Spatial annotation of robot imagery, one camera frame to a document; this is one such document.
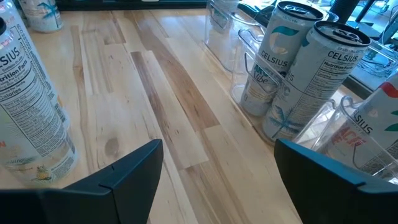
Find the celsius can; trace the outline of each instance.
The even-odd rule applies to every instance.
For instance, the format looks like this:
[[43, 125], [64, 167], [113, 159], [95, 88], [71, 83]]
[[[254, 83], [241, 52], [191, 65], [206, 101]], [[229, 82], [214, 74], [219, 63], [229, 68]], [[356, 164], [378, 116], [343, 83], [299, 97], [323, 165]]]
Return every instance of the celsius can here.
[[291, 1], [278, 3], [261, 42], [259, 55], [286, 76], [305, 35], [314, 22], [322, 18], [323, 13], [311, 6]]
[[55, 32], [63, 27], [55, 0], [19, 0], [29, 25], [39, 32]]
[[27, 167], [39, 160], [46, 164], [47, 160], [52, 160], [53, 153], [67, 151], [66, 148], [75, 153], [30, 58], [1, 18], [0, 136], [0, 163], [7, 168]]
[[44, 64], [40, 59], [40, 55], [24, 26], [24, 22], [11, 0], [0, 1], [0, 17], [6, 21], [7, 28], [14, 34], [15, 40], [21, 44], [27, 58], [29, 58], [32, 64], [32, 70], [37, 74], [37, 77], [44, 85], [46, 94], [61, 118], [63, 125], [68, 128], [70, 121], [66, 111], [62, 108], [62, 101], [47, 74]]
[[278, 72], [266, 62], [255, 62], [252, 72], [248, 76], [242, 93], [240, 105], [251, 115], [264, 115], [275, 97], [281, 78]]
[[389, 165], [383, 149], [398, 159], [398, 74], [352, 110], [318, 151], [373, 175]]
[[283, 82], [264, 117], [262, 130], [271, 141], [291, 140], [328, 101], [309, 96]]
[[367, 35], [352, 27], [316, 22], [286, 80], [310, 96], [329, 99], [361, 61], [370, 43]]

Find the can top rim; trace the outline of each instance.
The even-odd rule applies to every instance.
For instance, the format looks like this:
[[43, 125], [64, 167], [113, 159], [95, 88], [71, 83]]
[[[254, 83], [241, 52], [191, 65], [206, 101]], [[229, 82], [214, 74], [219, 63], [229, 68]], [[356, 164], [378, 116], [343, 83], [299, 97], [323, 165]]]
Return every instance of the can top rim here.
[[7, 29], [6, 22], [4, 22], [4, 19], [0, 17], [0, 35], [2, 35]]
[[[297, 14], [291, 13], [287, 10], [284, 9], [285, 6], [297, 6], [297, 7], [301, 7], [303, 9], [306, 9], [308, 12], [311, 12], [315, 18], [309, 18], [309, 17], [305, 17], [305, 16], [299, 16]], [[282, 1], [280, 3], [278, 3], [277, 5], [278, 9], [281, 10], [283, 13], [286, 13], [290, 16], [299, 18], [299, 19], [303, 19], [306, 21], [319, 21], [321, 19], [323, 19], [323, 13], [321, 11], [319, 11], [318, 9], [315, 9], [311, 6], [308, 6], [306, 4], [302, 4], [299, 2], [293, 2], [293, 1]]]
[[[362, 41], [361, 43], [358, 44], [354, 44], [354, 43], [350, 43], [350, 42], [344, 42], [342, 40], [333, 38], [330, 35], [325, 34], [324, 32], [322, 32], [320, 30], [321, 27], [331, 27], [331, 28], [336, 28], [336, 29], [340, 29], [340, 30], [344, 30], [344, 31], [348, 31], [352, 34], [355, 34], [359, 37], [359, 39]], [[318, 21], [315, 22], [315, 24], [313, 25], [314, 29], [322, 36], [326, 37], [327, 39], [334, 41], [336, 43], [339, 44], [343, 44], [343, 45], [347, 45], [347, 46], [351, 46], [351, 47], [366, 47], [369, 46], [371, 44], [371, 39], [364, 33], [362, 33], [359, 30], [354, 29], [353, 27], [344, 25], [344, 24], [340, 24], [337, 22], [331, 22], [331, 21]]]

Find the pull tab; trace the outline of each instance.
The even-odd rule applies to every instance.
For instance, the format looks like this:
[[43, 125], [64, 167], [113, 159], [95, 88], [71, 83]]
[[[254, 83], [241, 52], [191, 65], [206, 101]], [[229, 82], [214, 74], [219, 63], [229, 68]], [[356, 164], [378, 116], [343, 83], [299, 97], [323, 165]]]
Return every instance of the pull tab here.
[[351, 40], [355, 42], [360, 42], [362, 43], [361, 39], [358, 37], [358, 35], [353, 34], [351, 32], [347, 32], [341, 29], [334, 29], [333, 34], [335, 34], [338, 37], [344, 38], [346, 40]]
[[297, 14], [306, 14], [308, 11], [297, 6], [285, 6], [284, 9], [288, 12], [294, 12]]

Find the can lid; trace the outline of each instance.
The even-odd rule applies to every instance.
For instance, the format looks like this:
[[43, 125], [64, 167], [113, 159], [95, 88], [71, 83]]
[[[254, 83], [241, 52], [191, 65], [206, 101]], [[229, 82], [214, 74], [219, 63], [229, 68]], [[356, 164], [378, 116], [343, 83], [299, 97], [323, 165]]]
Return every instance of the can lid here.
[[313, 27], [322, 36], [339, 44], [365, 47], [371, 43], [371, 39], [366, 34], [337, 22], [318, 21]]
[[0, 35], [2, 35], [7, 29], [6, 22], [4, 22], [4, 19], [0, 17]]
[[278, 9], [282, 12], [308, 21], [319, 21], [323, 19], [323, 13], [306, 4], [301, 4], [293, 1], [282, 1], [278, 3]]

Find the wooden countertop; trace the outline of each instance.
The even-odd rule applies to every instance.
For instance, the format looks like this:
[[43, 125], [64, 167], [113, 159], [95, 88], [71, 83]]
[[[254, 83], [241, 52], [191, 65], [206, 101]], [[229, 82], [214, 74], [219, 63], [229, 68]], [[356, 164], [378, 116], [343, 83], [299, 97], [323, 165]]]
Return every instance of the wooden countertop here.
[[[267, 145], [203, 43], [205, 10], [64, 12], [32, 33], [80, 152], [64, 187], [151, 139], [164, 163], [149, 223], [300, 223]], [[22, 187], [0, 170], [1, 188]]]

